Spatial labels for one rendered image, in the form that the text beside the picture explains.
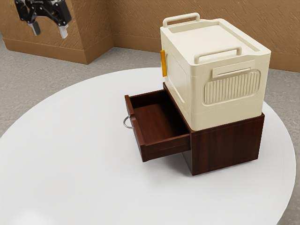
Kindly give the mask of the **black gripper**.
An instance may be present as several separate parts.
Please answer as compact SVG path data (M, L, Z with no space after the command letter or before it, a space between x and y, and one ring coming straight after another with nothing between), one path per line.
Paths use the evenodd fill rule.
M64 0L14 0L14 2L16 5L18 4L20 19L27 22L35 36L38 36L41 32L36 21L36 8L41 7L47 9L47 15L57 24L61 38L68 36L68 23L72 20L72 17Z

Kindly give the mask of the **dark wooden open drawer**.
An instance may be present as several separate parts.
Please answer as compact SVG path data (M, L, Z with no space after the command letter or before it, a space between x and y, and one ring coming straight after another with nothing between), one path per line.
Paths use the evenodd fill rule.
M190 150L189 130L165 89L125 102L143 162Z

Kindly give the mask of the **cream box with lid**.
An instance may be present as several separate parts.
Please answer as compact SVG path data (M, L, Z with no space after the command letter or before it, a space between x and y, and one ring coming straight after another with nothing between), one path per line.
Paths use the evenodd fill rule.
M224 19L168 17L160 29L165 85L189 127L260 116L271 51Z

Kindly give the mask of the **dark wooden cabinet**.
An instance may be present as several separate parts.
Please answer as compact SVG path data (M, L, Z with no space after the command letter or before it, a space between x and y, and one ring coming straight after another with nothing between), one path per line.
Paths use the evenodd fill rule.
M258 159L265 115L200 131L193 131L164 86L164 99L176 108L190 134L190 150L183 152L192 175Z

